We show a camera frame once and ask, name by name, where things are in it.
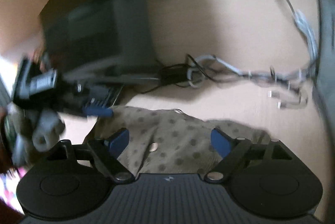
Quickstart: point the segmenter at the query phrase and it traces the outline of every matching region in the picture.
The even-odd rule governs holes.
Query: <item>polka dot cloth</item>
[[[202,121],[174,110],[150,111],[134,107],[115,107],[112,118],[100,118],[85,140],[110,137],[121,127],[130,132],[128,147],[118,160],[135,176],[138,173],[206,174],[221,160],[210,144],[210,133],[219,128],[229,136],[245,137],[266,144],[270,136],[233,122]],[[150,152],[151,144],[157,150]]]

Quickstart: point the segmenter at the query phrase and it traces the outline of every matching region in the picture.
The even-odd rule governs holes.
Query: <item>dark polka dot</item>
[[[193,156],[194,159],[199,159],[201,154],[200,154],[200,152],[194,152],[192,156]]]
[[[159,170],[159,171],[164,171],[165,169],[166,169],[166,166],[163,165],[163,164],[160,164],[160,165],[158,166],[158,170]]]
[[[208,150],[209,150],[210,152],[215,152],[215,149],[213,148],[212,145],[209,145]]]
[[[190,141],[190,145],[196,145],[196,144],[197,144],[197,140],[192,139],[192,140]]]
[[[203,173],[205,173],[205,170],[203,170],[202,168],[199,168],[199,169],[197,170],[197,173],[198,173],[198,174],[203,174]]]
[[[176,165],[182,165],[183,162],[184,162],[184,160],[181,159],[181,158],[178,158],[178,159],[175,160],[175,164],[176,164]]]

